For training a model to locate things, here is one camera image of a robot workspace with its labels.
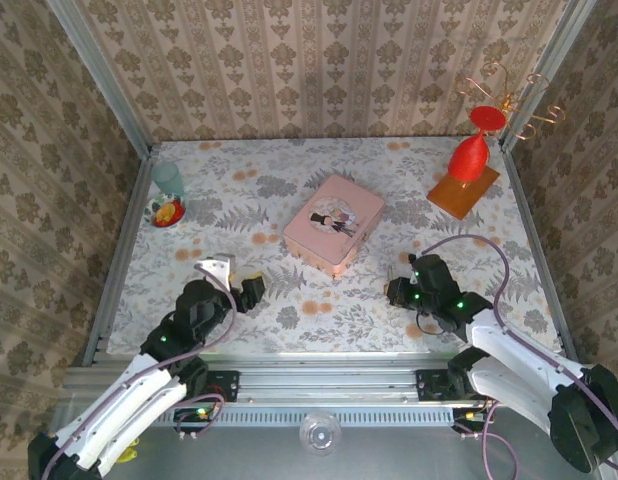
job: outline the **cable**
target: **cable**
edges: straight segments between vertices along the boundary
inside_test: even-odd
[[[160,320],[160,323],[164,322],[165,320],[169,320],[169,317],[171,317],[171,315],[173,315],[174,313],[176,313],[175,310],[170,311],[167,315],[162,317],[162,320]]]
[[[188,407],[194,403],[198,403],[204,400],[210,400],[210,399],[214,399],[216,400],[216,403],[220,403],[220,408],[218,409],[218,411],[216,412],[216,414],[211,418],[211,420],[209,420],[209,423],[207,423],[207,425],[205,425],[201,432],[202,434],[206,433],[207,430],[209,430],[209,427],[211,427],[211,425],[213,425],[216,420],[218,419],[218,417],[220,417],[220,413],[222,412],[222,409],[225,407],[225,399],[223,398],[222,395],[218,395],[217,393],[207,393],[205,395],[200,395],[198,397],[194,397],[190,400],[185,400],[184,402],[180,402],[180,403],[176,403],[175,405],[173,405],[171,408],[184,408],[184,407]],[[182,426],[182,423],[184,421],[184,419],[187,417],[188,415],[182,415],[178,418],[178,423],[176,424],[176,431],[178,432],[178,434],[180,434],[180,428]]]
[[[470,430],[469,428],[465,427],[463,424],[458,423],[458,422],[455,423],[456,427],[460,428],[461,430],[464,430],[468,434],[480,435],[482,437],[482,448],[483,448],[482,460],[485,465],[485,471],[487,472],[487,476],[489,477],[489,480],[494,480],[494,479],[493,479],[493,476],[491,475],[491,468],[489,466],[489,460],[487,459],[487,438],[493,438],[495,440],[499,440],[507,448],[507,450],[509,450],[509,453],[511,454],[511,457],[513,459],[513,465],[514,465],[514,473],[513,473],[512,480],[517,480],[518,472],[520,471],[520,461],[518,460],[518,455],[516,454],[516,451],[514,450],[511,443],[509,443],[504,437],[497,435],[495,433],[489,432],[488,425],[489,423],[485,422],[485,426],[484,426],[484,429],[482,430],[482,433],[477,434],[473,432],[472,430]]]
[[[227,401],[227,392],[225,392],[225,389],[222,388],[220,385],[210,385],[209,388],[212,389],[215,393],[222,395],[222,397],[225,399],[225,402]]]
[[[198,421],[198,420],[206,420],[207,417],[209,416],[210,412],[213,412],[217,407],[218,404],[220,402],[214,402],[214,404],[211,406],[211,408],[209,409],[209,411],[207,411],[204,408],[197,408],[196,410],[191,410],[191,411],[180,411],[178,412],[178,414],[174,414],[174,420],[178,419],[182,419],[183,422],[191,422],[191,421]],[[205,410],[203,413],[198,413],[199,410]]]
[[[136,381],[138,381],[140,378],[144,377],[148,373],[153,372],[154,370],[158,370],[160,368],[168,367],[169,365],[171,365],[173,363],[180,362],[182,360],[186,360],[188,358],[195,357],[195,356],[199,355],[200,353],[202,353],[202,351],[205,348],[211,347],[211,346],[219,343],[220,341],[222,341],[227,336],[227,334],[229,333],[229,330],[231,330],[231,327],[235,324],[236,317],[238,315],[238,306],[236,305],[236,300],[233,298],[233,295],[227,289],[227,287],[225,287],[222,284],[222,282],[215,277],[215,275],[213,275],[211,272],[205,270],[204,268],[200,267],[197,264],[194,266],[194,268],[196,270],[198,270],[199,272],[201,272],[202,274],[204,274],[206,277],[208,277],[209,280],[211,280],[211,283],[213,283],[229,299],[229,303],[231,304],[232,316],[231,316],[231,323],[229,324],[229,328],[227,328],[227,331],[225,333],[223,333],[220,336],[220,338],[218,338],[215,342],[213,342],[213,343],[211,343],[209,345],[201,345],[199,347],[194,348],[190,352],[183,353],[182,355],[177,355],[177,356],[169,358],[167,360],[163,360],[162,362],[157,363],[156,365],[152,365],[151,367],[148,367],[148,368],[145,368],[144,370],[141,370],[140,372],[138,372],[134,376],[132,376],[129,380],[127,380],[126,382],[123,382],[122,385],[120,385],[107,398],[105,398],[103,400],[103,402],[100,405],[98,405],[93,410],[93,412],[91,412],[91,414],[89,416],[87,416],[87,418],[84,419],[84,421],[78,426],[78,428],[76,428],[74,430],[74,432],[67,439],[67,441],[61,447],[58,448],[58,451],[51,457],[51,459],[49,460],[49,463],[47,463],[47,466],[45,467],[45,470],[42,473],[41,480],[49,480],[49,475],[51,474],[51,470],[56,465],[56,463],[58,462],[58,459],[62,456],[62,454],[64,454],[67,451],[67,449],[76,440],[78,440],[78,438],[80,438],[80,434],[82,432],[84,432],[86,430],[86,428],[89,425],[91,425],[93,423],[93,421],[96,418],[98,418],[98,416],[107,407],[109,407],[109,405],[111,405],[111,403],[113,403],[114,400],[116,400],[122,394],[122,392],[124,392],[125,390],[129,389],[131,387],[131,385],[133,385]]]
[[[487,407],[489,406],[489,402],[491,402],[491,401],[493,401],[493,399],[492,399],[492,398],[487,397],[487,398],[485,399],[485,403],[484,403],[484,405],[482,406],[482,408],[481,408],[480,410],[478,410],[476,413],[481,413],[481,412],[484,412],[485,410],[487,410]]]
[[[611,468],[611,469],[615,470],[616,472],[618,472],[618,465],[616,465],[615,463],[610,462],[609,460],[603,460],[602,463],[604,463],[609,468]]]
[[[463,234],[460,234],[460,235],[454,235],[452,237],[445,238],[444,240],[441,240],[438,243],[435,243],[431,247],[428,247],[425,250],[423,250],[422,254],[426,255],[427,253],[429,253],[430,251],[434,250],[435,248],[438,248],[439,246],[444,245],[447,242],[450,242],[452,240],[457,240],[457,239],[460,239],[460,238],[473,238],[473,239],[476,239],[476,240],[482,240],[483,242],[485,242],[488,245],[490,245],[498,253],[498,255],[500,255],[500,258],[502,258],[502,262],[503,262],[504,267],[505,267],[505,274],[504,274],[504,278],[502,280],[502,283],[500,284],[500,286],[498,287],[498,290],[496,290],[496,293],[494,295],[494,299],[493,299],[493,312],[494,312],[494,316],[496,317],[496,321],[498,322],[498,324],[501,327],[503,327],[505,333],[507,335],[509,335],[511,338],[513,338],[520,345],[522,345],[523,347],[527,348],[531,352],[535,353],[538,357],[542,358],[549,365],[551,365],[552,367],[558,369],[564,375],[566,375],[570,380],[572,380],[573,383],[575,383],[576,386],[580,390],[582,390],[582,392],[594,403],[594,405],[596,405],[596,407],[598,407],[598,409],[602,412],[602,414],[605,417],[607,417],[607,420],[609,420],[609,422],[611,422],[611,424],[614,426],[614,428],[618,431],[618,419],[614,416],[613,413],[611,413],[611,411],[607,408],[607,406],[596,396],[596,394],[594,394],[591,391],[591,389],[587,385],[585,385],[584,382],[582,382],[582,380],[580,380],[580,378],[578,378],[576,375],[574,375],[568,369],[563,368],[562,365],[559,362],[557,362],[556,360],[554,360],[550,356],[546,355],[544,352],[542,352],[539,349],[537,349],[534,345],[532,345],[529,342],[527,342],[524,338],[521,338],[519,335],[517,335],[516,333],[512,332],[509,328],[505,328],[506,327],[506,323],[504,322],[504,320],[502,319],[502,316],[500,315],[499,301],[500,301],[500,296],[502,295],[502,293],[503,293],[503,291],[504,291],[504,289],[505,289],[505,287],[507,285],[507,282],[509,281],[509,271],[510,271],[510,268],[509,268],[509,261],[507,260],[507,257],[505,256],[505,253],[502,251],[502,249],[500,247],[498,247],[498,245],[496,245],[493,241],[491,241],[488,238],[485,238],[485,237],[483,237],[481,235],[474,235],[472,233],[463,233]]]
[[[438,335],[444,335],[445,333],[447,333],[444,330],[440,330],[439,332],[427,332],[426,330],[423,330],[423,328],[420,326],[420,312],[416,314],[416,326],[418,327],[418,330],[420,330],[425,335],[432,335],[434,337],[437,337]]]
[[[485,472],[487,472],[487,477],[489,477],[489,480],[494,480],[494,478],[493,478],[493,475],[491,474],[491,467],[489,466],[489,459],[487,458],[487,437],[490,435],[489,434],[489,422],[491,421],[491,418],[493,417],[493,414],[496,411],[496,408],[498,407],[499,403],[500,402],[496,400],[491,405],[491,408],[489,409],[489,413],[487,413],[487,419],[485,420],[485,428],[482,431],[482,462],[485,464]],[[513,480],[516,480],[518,478],[518,456],[516,455],[516,452],[514,451],[513,447],[509,444],[509,442],[507,442],[504,438],[502,438],[501,441],[507,446],[507,448],[513,455],[513,459],[514,459]]]

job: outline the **clear glass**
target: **clear glass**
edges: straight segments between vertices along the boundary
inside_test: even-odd
[[[340,422],[328,412],[312,412],[300,424],[300,442],[314,455],[333,453],[341,436]]]
[[[159,163],[151,170],[151,179],[163,193],[174,193],[183,197],[185,189],[178,166],[173,162]]]

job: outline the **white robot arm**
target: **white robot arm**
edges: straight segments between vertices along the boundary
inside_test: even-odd
[[[99,480],[160,415],[207,388],[207,364],[198,356],[208,334],[235,308],[252,309],[264,294],[261,276],[232,288],[233,257],[216,255],[194,268],[211,276],[189,282],[151,331],[127,369],[86,411],[52,438],[29,444],[32,480]]]
[[[409,260],[412,278],[390,282],[390,304],[432,315],[469,345],[449,361],[445,392],[509,406],[546,432],[580,471],[593,471],[618,451],[618,381],[609,370],[585,368],[507,325],[489,301],[460,291],[438,255]],[[418,375],[424,385],[427,372]]]

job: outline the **damask wallpaper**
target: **damask wallpaper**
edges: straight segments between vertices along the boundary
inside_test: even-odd
[[[0,0],[0,479],[90,332],[139,160],[43,0]]]
[[[473,133],[456,82],[522,87],[566,3],[77,0],[154,142]]]
[[[582,360],[618,375],[618,1],[599,1],[537,112],[558,127],[514,159]]]

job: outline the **pink tin box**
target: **pink tin box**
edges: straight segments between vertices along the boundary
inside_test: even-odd
[[[340,175],[330,176],[283,232],[291,254],[334,279],[380,222],[385,201]]]

